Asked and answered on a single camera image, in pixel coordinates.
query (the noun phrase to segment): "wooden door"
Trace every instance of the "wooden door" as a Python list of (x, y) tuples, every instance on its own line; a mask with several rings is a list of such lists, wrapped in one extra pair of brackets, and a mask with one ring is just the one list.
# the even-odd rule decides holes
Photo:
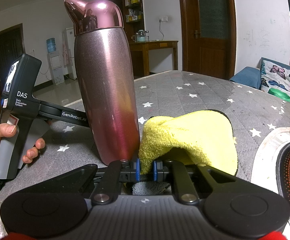
[(11, 63), (24, 52), (22, 24), (0, 32), (0, 94)]
[(183, 69), (229, 79), (236, 57), (234, 0), (181, 0)]

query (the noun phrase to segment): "pink butterfly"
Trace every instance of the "pink butterfly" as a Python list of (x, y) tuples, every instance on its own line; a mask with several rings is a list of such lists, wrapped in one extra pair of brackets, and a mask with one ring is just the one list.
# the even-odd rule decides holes
[(272, 69), (269, 72), (277, 73), (277, 75), (279, 75), (281, 78), (286, 80), (285, 74), (284, 74), (285, 70), (281, 67), (273, 65)]

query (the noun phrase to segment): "door handle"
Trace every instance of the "door handle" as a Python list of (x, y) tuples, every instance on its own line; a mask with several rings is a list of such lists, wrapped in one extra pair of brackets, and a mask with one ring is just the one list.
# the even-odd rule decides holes
[(195, 39), (198, 39), (198, 35), (201, 33), (199, 31), (195, 31), (194, 34), (195, 34)]

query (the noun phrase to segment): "star-patterned tablecloth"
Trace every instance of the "star-patterned tablecloth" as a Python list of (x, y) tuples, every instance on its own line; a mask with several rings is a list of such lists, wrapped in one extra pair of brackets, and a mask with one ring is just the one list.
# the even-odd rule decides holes
[[(143, 126), (151, 116), (178, 117), (206, 109), (226, 114), (233, 127), (238, 154), (237, 176), (248, 181), (263, 139), (275, 128), (290, 127), (289, 102), (230, 81), (196, 73), (166, 71), (137, 79), (134, 84), (141, 136)], [(68, 107), (84, 110), (81, 100)], [(5, 184), (0, 192), (0, 204), (13, 192), (85, 164), (105, 166), (98, 158), (89, 128), (56, 121), (44, 139), (45, 152)], [(0, 221), (0, 235), (3, 234)]]

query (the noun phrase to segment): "pink metallic thermos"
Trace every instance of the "pink metallic thermos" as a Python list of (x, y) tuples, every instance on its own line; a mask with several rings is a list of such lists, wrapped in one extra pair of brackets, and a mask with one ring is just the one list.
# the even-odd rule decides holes
[(102, 161), (131, 159), (140, 135), (123, 17), (107, 0), (64, 0), (74, 22), (78, 84)]

